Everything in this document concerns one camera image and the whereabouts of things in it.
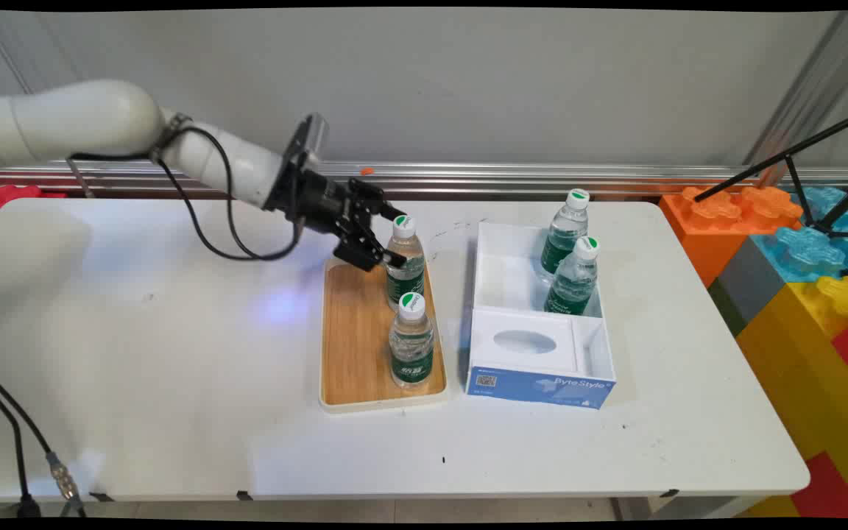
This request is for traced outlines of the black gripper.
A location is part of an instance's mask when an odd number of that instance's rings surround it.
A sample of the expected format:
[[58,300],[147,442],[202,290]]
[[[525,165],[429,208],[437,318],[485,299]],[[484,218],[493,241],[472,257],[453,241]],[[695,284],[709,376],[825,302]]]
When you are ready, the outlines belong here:
[[373,216],[393,221],[403,215],[376,185],[355,177],[340,183],[313,171],[297,178],[293,199],[286,202],[286,220],[339,237],[334,258],[362,271],[381,264],[401,268],[407,262],[405,256],[380,244],[371,225]]

